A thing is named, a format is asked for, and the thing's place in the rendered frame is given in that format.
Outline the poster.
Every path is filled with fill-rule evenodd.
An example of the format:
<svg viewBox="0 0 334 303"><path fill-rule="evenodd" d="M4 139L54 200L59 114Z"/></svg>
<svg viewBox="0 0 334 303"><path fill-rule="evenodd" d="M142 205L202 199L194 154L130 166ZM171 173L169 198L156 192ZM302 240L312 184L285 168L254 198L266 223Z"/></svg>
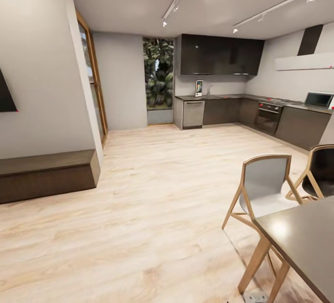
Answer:
<svg viewBox="0 0 334 303"><path fill-rule="evenodd" d="M201 97L203 91L203 80L196 80L195 97Z"/></svg>

